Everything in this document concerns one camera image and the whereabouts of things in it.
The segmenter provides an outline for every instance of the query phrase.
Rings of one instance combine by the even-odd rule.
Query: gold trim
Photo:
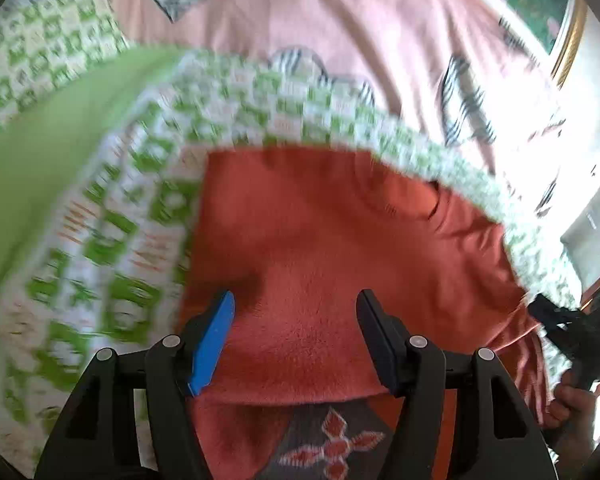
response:
[[[571,65],[573,65],[573,60],[576,57],[580,41],[582,40],[588,10],[589,7],[587,7],[587,3],[584,0],[575,0],[567,35],[562,44],[558,59],[555,61],[554,69],[551,72],[551,76],[554,78],[558,88],[562,88],[562,85],[564,85],[569,75],[569,70],[571,70]]]

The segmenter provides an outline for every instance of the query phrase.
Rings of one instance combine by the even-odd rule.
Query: red flower pattern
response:
[[[324,460],[324,475],[328,480],[345,480],[349,473],[347,457],[353,451],[370,451],[384,439],[384,433],[363,431],[347,438],[347,421],[333,408],[322,423],[322,432],[329,438],[322,446],[301,446],[285,453],[278,463],[293,467],[311,467]]]

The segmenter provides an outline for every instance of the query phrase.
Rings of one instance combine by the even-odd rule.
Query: human hand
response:
[[[563,427],[554,446],[559,459],[556,470],[560,480],[575,478],[593,452],[593,423],[596,415],[595,394],[573,388],[573,373],[566,371],[555,387],[555,399],[547,407],[545,426]]]

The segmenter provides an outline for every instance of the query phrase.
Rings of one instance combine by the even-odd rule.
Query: red garment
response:
[[[394,173],[367,152],[212,153],[188,285],[182,323],[218,289],[235,294],[212,384],[191,407],[216,479],[251,478],[266,463],[286,406],[386,391],[356,320],[362,288],[442,349],[501,351],[538,417],[544,409],[541,348],[530,333],[537,323],[502,228],[445,187]],[[395,401],[370,404],[395,427]],[[437,478],[452,437],[446,415]]]

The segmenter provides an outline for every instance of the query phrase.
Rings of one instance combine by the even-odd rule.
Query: pink fabric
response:
[[[259,60],[304,46],[331,76],[368,79],[376,104],[440,144],[445,142],[440,85],[452,55],[463,56],[482,89],[500,104],[496,142],[466,142],[460,148],[464,156],[506,177],[533,204],[555,176],[553,169],[547,178],[526,171],[512,180],[507,174],[511,167],[528,166],[527,145],[547,126],[553,87],[523,52],[506,45],[499,16],[479,0],[203,0],[176,23],[153,0],[111,3],[122,31],[141,43],[204,47]]]

